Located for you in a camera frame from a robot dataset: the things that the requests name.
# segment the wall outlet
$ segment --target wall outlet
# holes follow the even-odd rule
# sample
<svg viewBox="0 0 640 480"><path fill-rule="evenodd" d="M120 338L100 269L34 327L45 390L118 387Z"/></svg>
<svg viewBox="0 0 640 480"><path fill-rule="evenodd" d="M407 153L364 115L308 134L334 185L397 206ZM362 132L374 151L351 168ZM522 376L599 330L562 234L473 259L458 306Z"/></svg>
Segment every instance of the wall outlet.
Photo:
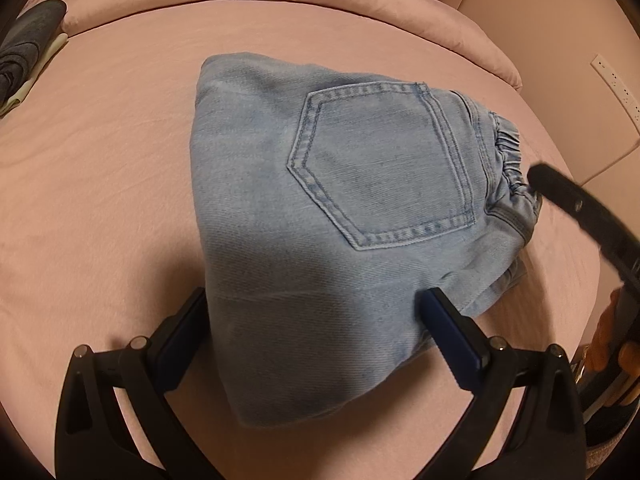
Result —
<svg viewBox="0 0 640 480"><path fill-rule="evenodd" d="M625 85L625 82L620 79L620 76L616 73L613 67L605 60L600 54L591 61L591 66L596 69L596 72L600 74L600 77L604 79L604 82L611 88L611 91L616 95L620 104L626 110L626 113L631 117L638 134L640 134L640 104L633 96L629 87Z"/></svg>

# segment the pink bed sheet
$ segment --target pink bed sheet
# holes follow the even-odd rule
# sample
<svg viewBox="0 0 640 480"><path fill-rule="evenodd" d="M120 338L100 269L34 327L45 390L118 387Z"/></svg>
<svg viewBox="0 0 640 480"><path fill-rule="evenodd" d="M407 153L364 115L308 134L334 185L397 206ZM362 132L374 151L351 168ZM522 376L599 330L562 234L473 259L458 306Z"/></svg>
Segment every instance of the pink bed sheet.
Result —
<svg viewBox="0 0 640 480"><path fill-rule="evenodd" d="M518 125L525 171L540 159L566 171L512 85L364 16L218 0L142 12L70 38L0 121L0 376L10 378L0 400L51 470L72 349L101 351L148 335L204 282L188 149L195 83L207 56L245 50L465 92ZM593 307L597 248L545 204L523 259L527 276L480 325L514 346L557 342L573 352ZM226 404L210 347L168 398L229 480L412 478L469 400L432 349L335 415L249 430ZM514 409L512 402L482 460L499 450Z"/></svg>

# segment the mattress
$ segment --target mattress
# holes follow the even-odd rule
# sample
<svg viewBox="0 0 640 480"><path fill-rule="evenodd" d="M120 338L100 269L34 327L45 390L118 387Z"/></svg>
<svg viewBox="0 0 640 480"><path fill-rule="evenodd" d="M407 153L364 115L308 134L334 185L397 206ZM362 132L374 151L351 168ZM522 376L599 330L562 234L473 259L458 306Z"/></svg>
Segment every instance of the mattress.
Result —
<svg viewBox="0 0 640 480"><path fill-rule="evenodd" d="M189 138L205 58L249 51L455 89L518 126L524 171L544 160L568 172L518 94L513 64L434 0L65 1L68 44L0 121L0 402L51 471L73 348L149 335L204 284ZM526 277L478 323L513 346L557 342L571 354L593 307L597 247L545 203L522 259ZM331 416L244 428L209 344L167 397L229 480L412 478L470 400L433 348ZM143 456L157 462L119 399ZM500 449L517 401L481 463Z"/></svg>

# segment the jeans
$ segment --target jeans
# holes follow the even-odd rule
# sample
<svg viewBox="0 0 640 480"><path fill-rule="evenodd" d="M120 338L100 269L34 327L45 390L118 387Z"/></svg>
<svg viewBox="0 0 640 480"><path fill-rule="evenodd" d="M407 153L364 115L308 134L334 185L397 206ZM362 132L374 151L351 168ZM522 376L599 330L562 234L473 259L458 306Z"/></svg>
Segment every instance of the jeans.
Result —
<svg viewBox="0 0 640 480"><path fill-rule="evenodd" d="M455 91L255 54L197 87L194 205L218 372L243 424L340 408L523 274L540 199L513 123Z"/></svg>

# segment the folded jeans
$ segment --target folded jeans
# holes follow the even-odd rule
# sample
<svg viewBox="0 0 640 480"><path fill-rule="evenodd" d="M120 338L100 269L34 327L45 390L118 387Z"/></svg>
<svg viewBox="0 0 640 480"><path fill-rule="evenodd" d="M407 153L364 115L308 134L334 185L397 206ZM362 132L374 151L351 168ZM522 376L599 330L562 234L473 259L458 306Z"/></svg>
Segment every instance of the folded jeans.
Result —
<svg viewBox="0 0 640 480"><path fill-rule="evenodd" d="M218 371L251 426L332 412L426 348L418 290L485 311L541 205L516 127L469 97L248 53L202 66L191 173Z"/></svg>

